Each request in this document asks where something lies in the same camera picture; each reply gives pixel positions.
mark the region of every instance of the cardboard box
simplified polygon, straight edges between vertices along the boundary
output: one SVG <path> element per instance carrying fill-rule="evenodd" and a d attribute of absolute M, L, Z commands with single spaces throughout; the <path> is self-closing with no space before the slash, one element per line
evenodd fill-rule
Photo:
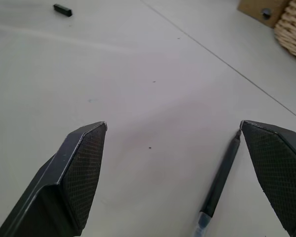
<path fill-rule="evenodd" d="M 241 0 L 238 10 L 274 28 L 290 0 Z"/>

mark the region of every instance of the white tile floor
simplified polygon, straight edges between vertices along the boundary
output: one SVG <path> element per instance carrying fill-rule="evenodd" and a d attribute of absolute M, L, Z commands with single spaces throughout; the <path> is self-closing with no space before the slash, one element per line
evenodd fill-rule
<path fill-rule="evenodd" d="M 189 236 L 242 119 L 296 131 L 296 60 L 234 0 L 53 3 L 0 0 L 0 225 L 85 124 L 109 126 L 85 237 Z M 288 236 L 244 142 L 208 236 Z"/>

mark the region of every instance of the wicker basket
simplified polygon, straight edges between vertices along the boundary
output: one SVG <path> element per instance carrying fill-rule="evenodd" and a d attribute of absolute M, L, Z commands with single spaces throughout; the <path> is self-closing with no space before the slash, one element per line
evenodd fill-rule
<path fill-rule="evenodd" d="M 296 56 L 296 0 L 290 1 L 274 32 L 279 43 Z"/>

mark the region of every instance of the small black block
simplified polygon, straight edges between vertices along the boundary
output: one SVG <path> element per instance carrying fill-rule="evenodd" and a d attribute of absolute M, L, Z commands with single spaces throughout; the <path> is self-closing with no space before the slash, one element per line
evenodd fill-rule
<path fill-rule="evenodd" d="M 71 9 L 61 6 L 59 4 L 54 4 L 54 10 L 68 17 L 73 15 Z"/>

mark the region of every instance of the white floor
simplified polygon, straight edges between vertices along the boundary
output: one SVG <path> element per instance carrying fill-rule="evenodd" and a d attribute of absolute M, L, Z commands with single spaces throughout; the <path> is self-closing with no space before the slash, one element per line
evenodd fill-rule
<path fill-rule="evenodd" d="M 235 0 L 53 3 L 0 0 L 0 225 L 85 124 L 109 127 L 85 237 L 189 236 L 242 119 L 296 131 L 296 59 Z M 244 139 L 207 236 L 288 236 Z"/>

